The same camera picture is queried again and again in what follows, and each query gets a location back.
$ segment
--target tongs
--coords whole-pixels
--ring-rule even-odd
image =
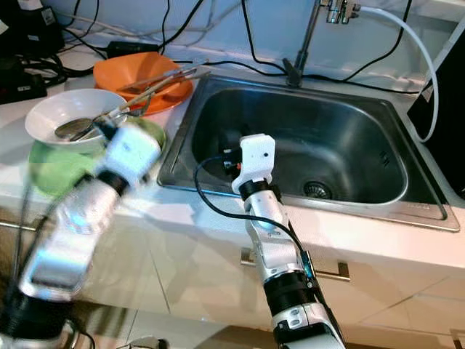
[[[135,95],[138,95],[142,92],[144,92],[148,87],[150,87],[152,84],[162,81],[166,78],[172,77],[170,84],[176,84],[178,82],[182,82],[184,77],[194,74],[198,67],[200,65],[203,65],[207,63],[208,60],[202,60],[200,62],[195,62],[187,65],[183,65],[182,67],[178,69],[173,69],[170,71],[166,71],[165,73],[154,76],[152,78],[144,79],[144,80],[139,80],[136,81],[132,84],[125,85],[123,87],[120,87],[117,89],[117,92],[125,92],[125,93],[133,93]]]

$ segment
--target orange bowl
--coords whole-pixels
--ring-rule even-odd
[[[157,52],[135,53],[97,62],[94,66],[94,79],[98,88],[115,92],[130,100],[137,95],[119,91],[121,87],[177,68],[179,65]],[[178,105],[190,96],[192,90],[190,81],[172,84],[157,93],[150,102],[148,112],[156,113]]]

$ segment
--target white countertop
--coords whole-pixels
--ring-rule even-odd
[[[214,69],[215,73],[231,74],[231,70]],[[234,77],[260,81],[284,81],[282,78],[264,78],[248,71],[233,71]],[[91,87],[92,79],[69,81],[49,89],[49,96],[65,89]],[[382,98],[390,101],[411,132],[406,111],[413,97],[377,92],[343,84],[306,81],[311,89]],[[26,133],[24,119],[27,112],[40,101],[29,100],[0,105],[0,207],[16,209],[20,206],[26,176],[28,153],[33,140]],[[165,127],[172,139],[179,127],[189,101],[150,119]],[[324,212],[287,206],[294,228],[302,242],[316,257],[331,256],[340,260],[368,263],[388,262],[391,265],[409,265],[414,268],[443,268],[450,275],[465,275],[465,204],[449,187],[442,173],[422,144],[418,149],[448,198],[461,226],[459,233],[418,228],[411,225],[361,218],[347,214]],[[211,196],[218,206],[231,212],[240,212],[240,199]],[[37,209],[46,206],[48,198],[33,195]],[[233,241],[250,246],[244,223],[219,216],[211,211],[197,193],[162,188],[152,182],[136,193],[130,193],[122,202],[118,214],[142,217],[149,224],[172,231],[200,230],[212,238]]]

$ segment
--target stainless steel sink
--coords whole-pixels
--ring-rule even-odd
[[[195,91],[159,183],[193,190],[200,161],[255,133],[276,139],[273,183],[285,204],[459,229],[394,108],[372,98],[210,76]],[[199,178],[211,193],[233,195],[220,163]]]

